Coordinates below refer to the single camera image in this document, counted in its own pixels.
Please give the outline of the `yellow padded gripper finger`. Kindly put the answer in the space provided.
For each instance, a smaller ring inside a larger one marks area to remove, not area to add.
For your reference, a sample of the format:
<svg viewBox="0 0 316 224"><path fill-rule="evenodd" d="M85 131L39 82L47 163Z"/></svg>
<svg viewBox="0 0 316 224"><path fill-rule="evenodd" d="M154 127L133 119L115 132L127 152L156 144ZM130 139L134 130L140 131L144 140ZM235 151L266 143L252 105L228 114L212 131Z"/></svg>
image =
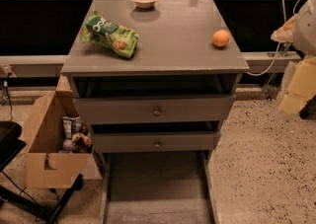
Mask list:
<svg viewBox="0 0 316 224"><path fill-rule="evenodd" d="M283 73L276 97L276 117L290 119L300 115L316 96L316 57L290 61Z"/></svg>

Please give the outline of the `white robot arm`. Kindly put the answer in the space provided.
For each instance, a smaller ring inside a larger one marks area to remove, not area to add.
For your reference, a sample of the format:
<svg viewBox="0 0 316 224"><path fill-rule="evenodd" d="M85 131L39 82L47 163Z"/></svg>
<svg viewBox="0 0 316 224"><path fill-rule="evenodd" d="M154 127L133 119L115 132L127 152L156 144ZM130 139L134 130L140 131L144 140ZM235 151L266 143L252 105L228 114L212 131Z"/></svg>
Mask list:
<svg viewBox="0 0 316 224"><path fill-rule="evenodd" d="M289 42L305 54L298 63L289 62L285 68L277 112L290 117L300 114L316 96L316 0L307 0L271 39Z"/></svg>

